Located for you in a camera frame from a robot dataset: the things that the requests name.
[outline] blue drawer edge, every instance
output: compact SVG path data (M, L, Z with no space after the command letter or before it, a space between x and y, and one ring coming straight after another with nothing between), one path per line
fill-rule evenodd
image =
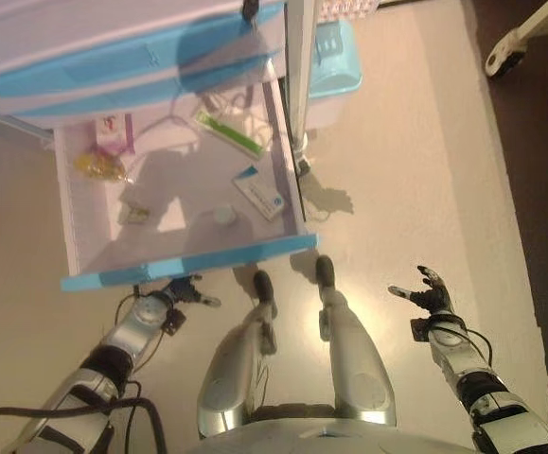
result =
M231 268L285 253L314 249L317 245L318 235L316 234L286 236L242 248L170 258L125 270L104 271L66 277L62 279L62 290L89 290L109 286L140 284L164 277L181 277L198 271Z
M272 20L283 3L264 6L259 25ZM0 75L0 97L36 96L95 87L191 63L250 33L239 12L103 44L34 63Z
M273 56L274 53L259 55L226 66L190 74L184 78L159 80L144 85L137 85L101 95L74 99L72 101L38 109L15 112L12 115L30 118L40 116L93 114L120 109L132 109L158 101L172 101L186 93L199 93L228 80L237 78L253 68L264 65L265 62Z

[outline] dark floor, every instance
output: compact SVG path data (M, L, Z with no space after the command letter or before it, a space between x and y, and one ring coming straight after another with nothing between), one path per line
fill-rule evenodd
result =
M543 2L473 0L483 58L512 27ZM533 39L523 62L490 94L504 148L535 313L548 373L548 36Z

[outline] open drawer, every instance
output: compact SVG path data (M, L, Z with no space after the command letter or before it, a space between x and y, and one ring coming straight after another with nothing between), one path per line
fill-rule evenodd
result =
M256 161L194 120L225 111L234 125L265 146ZM127 179L103 182L74 162L96 142L94 122L55 130L57 170L70 277L62 289L137 284L227 268L314 248L307 232L277 81L190 95L131 112L134 154L121 156ZM234 185L254 166L285 207L263 217ZM140 224L119 223L121 201L150 211ZM217 223L214 210L231 205L236 219Z

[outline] beige floor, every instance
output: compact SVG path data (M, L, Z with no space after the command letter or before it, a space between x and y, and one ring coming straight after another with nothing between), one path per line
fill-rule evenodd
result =
M470 446L467 415L429 348L412 342L409 320L423 312L386 292L390 284L418 286L418 264L442 274L456 310L489 335L505 383L548 420L540 333L470 3L386 9L355 29L364 82L342 120L310 142L313 175L305 191L319 250L335 260L339 288L388 368L398 425ZM0 127L0 406L40 406L111 326L127 291L59 291L67 269L57 191L53 156ZM334 209L324 221L327 207ZM311 259L259 264L274 281L280 309L268 403L332 402ZM172 452L198 443L203 374L217 343L250 307L241 277L207 274L201 289L224 306L185 308L186 325L138 375L161 411ZM120 428L124 420L116 417ZM22 424L0 418L0 447ZM119 436L115 443L119 452ZM133 447L150 446L138 413Z

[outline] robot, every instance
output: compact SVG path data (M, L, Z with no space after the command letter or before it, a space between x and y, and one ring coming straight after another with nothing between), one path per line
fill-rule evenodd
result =
M344 295L336 289L332 261L318 257L316 279L323 308L320 337L330 347L334 406L256 405L261 360L276 351L274 288L265 271L254 284L258 304L220 343L198 396L198 432L203 439L192 453L215 452L372 452L469 453L458 445L406 434L396 427L392 384L374 342ZM415 341L428 342L433 361L463 404L473 426L473 443L485 453L548 453L548 426L511 393L454 313L444 281L418 267L425 291L390 287L389 291L429 312L411 320ZM189 277L138 296L127 315L100 341L42 410L1 408L0 415L32 419L4 452L107 452L114 434L112 410L148 411L156 450L167 452L162 424L145 398L123 399L125 386L141 365L150 342L174 334L185 317L178 303L217 306Z

